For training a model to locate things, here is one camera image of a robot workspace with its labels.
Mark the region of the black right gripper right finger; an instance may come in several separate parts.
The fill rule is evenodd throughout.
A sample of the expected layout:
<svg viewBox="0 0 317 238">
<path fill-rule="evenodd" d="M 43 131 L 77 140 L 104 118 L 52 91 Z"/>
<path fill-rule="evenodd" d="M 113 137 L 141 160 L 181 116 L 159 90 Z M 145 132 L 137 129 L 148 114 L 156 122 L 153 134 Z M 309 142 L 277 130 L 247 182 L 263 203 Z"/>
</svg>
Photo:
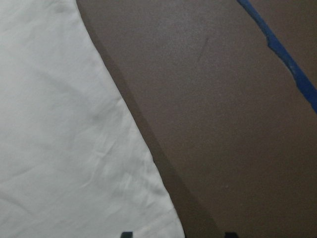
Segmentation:
<svg viewBox="0 0 317 238">
<path fill-rule="evenodd" d="M 225 232 L 224 238 L 238 238 L 238 234 L 236 232 Z"/>
</svg>

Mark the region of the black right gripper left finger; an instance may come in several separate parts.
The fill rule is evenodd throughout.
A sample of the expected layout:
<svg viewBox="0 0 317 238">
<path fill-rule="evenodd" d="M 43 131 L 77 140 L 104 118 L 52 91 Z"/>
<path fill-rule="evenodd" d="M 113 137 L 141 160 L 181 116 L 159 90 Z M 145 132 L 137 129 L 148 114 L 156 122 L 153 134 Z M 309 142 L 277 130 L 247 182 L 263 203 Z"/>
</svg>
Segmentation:
<svg viewBox="0 0 317 238">
<path fill-rule="evenodd" d="M 133 232 L 122 232 L 120 238 L 133 238 Z"/>
</svg>

